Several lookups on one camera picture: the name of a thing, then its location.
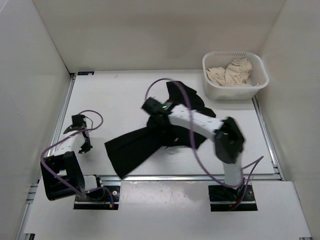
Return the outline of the black trousers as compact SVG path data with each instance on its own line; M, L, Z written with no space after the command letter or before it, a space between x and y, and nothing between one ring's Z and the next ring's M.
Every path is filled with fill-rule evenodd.
M177 82L186 92L191 109L215 118L216 114L205 107L203 99L197 91L181 81ZM169 94L168 100L175 104L185 105L185 99L173 81L166 82ZM162 147L191 148L189 130L181 126L160 126L150 116L146 127L131 131L104 143L107 156L118 177L125 178L130 172L139 167L151 155Z

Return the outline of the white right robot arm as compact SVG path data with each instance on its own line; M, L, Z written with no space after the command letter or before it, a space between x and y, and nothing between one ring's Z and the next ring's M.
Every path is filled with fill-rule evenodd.
M245 138L232 117L218 119L209 117L183 104L157 103L155 106L141 107L160 125L179 126L189 130L189 141L193 155L200 168L216 183L225 187L224 193L230 200L238 199L243 193L243 170L241 167ZM197 133L212 141L213 152L222 162L224 181L215 178L201 162L195 145Z

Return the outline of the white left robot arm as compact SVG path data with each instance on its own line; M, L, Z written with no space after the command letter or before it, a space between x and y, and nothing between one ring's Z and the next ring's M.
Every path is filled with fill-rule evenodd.
M89 152L93 146L88 132L65 130L64 141L52 155L40 161L46 197L50 201L76 195L82 200L99 201L106 190L97 175L83 175L78 155Z

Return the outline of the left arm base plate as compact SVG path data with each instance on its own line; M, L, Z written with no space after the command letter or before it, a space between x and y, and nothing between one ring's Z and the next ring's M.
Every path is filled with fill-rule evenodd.
M86 195L86 198L76 196L74 199L74 210L108 210L115 211L119 209L121 183L104 182L104 186L109 190L100 189Z

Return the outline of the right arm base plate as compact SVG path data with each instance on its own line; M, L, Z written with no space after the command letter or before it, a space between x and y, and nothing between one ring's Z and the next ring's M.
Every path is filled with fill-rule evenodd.
M222 185L209 185L208 196L211 212L252 212L257 211L257 203L251 184L243 184L237 189Z

